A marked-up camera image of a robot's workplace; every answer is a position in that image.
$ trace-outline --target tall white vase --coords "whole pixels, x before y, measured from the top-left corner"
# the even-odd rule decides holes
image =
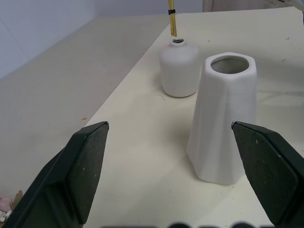
[[[255,123],[256,79],[252,57],[227,52],[206,59],[187,146],[200,179],[234,184],[243,175],[231,124]]]
[[[200,83],[199,49],[183,39],[174,39],[160,54],[164,91],[176,97],[194,94]]]

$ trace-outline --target ceramic vase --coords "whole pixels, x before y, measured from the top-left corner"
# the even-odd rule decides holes
[[[200,179],[229,185],[243,175],[231,124],[255,123],[256,79],[252,57],[223,53],[206,59],[187,145]]]
[[[183,39],[174,39],[160,54],[164,91],[176,97],[197,92],[200,83],[199,49]]]

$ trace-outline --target white wall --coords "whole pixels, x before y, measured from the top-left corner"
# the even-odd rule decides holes
[[[201,12],[202,0],[175,0],[177,12]],[[0,0],[0,78],[98,14],[166,14],[167,0]]]

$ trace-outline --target vase opening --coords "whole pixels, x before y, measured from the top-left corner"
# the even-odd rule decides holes
[[[172,42],[174,44],[180,44],[180,43],[184,42],[184,39],[174,39]]]
[[[247,59],[238,56],[223,56],[211,63],[211,68],[223,74],[237,74],[249,68]]]

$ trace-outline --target table surface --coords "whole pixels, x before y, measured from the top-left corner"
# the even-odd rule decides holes
[[[98,17],[0,80],[0,197],[30,186],[168,24]]]
[[[257,123],[281,133],[304,154],[304,27],[295,8],[177,15],[180,38],[206,57],[252,56],[258,70]],[[167,27],[88,125],[109,121],[102,175],[85,227],[154,225],[229,227],[270,224],[249,182],[201,181],[185,154],[196,95],[173,98],[162,89],[158,55]]]

